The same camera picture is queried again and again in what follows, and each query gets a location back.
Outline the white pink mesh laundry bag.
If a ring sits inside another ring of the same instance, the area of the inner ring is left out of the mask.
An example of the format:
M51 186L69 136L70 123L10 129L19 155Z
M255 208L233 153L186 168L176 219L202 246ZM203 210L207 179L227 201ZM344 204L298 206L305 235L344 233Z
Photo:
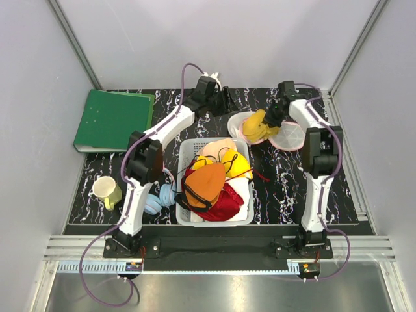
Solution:
M283 121L281 126L271 127L263 123L265 110L239 112L227 122L231 137L240 138L249 145L269 141L277 150L298 151L303 147L305 133L296 122Z

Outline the yellow mesh bra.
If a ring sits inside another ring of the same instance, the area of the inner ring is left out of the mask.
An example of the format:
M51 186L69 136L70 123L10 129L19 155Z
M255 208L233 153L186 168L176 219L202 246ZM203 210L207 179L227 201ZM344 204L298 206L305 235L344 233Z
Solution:
M242 123L242 134L250 144L258 144L280 132L279 127L269 127L263 122L266 111L260 109Z

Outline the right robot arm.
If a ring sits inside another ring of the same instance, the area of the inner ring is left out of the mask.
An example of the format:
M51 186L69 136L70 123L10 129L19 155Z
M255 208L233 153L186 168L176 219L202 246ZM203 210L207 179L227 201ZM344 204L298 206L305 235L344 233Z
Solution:
M280 127L290 117L305 134L301 162L307 177L307 194L293 246L297 254L305 258L325 248L326 205L343 156L342 128L331 125L313 108L312 102L321 97L307 99L296 90L294 81L283 81L278 84L277 99L267 109L263 120L267 125Z

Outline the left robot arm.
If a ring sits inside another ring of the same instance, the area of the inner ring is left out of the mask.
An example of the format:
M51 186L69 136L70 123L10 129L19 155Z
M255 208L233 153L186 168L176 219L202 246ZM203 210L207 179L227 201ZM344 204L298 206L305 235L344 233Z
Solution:
M229 88L221 86L211 76L201 76L187 96L182 95L179 105L157 125L130 136L128 150L120 173L127 184L125 201L112 239L126 257L140 251L142 215L150 188L163 173L163 151L186 128L205 113L222 116L237 110Z

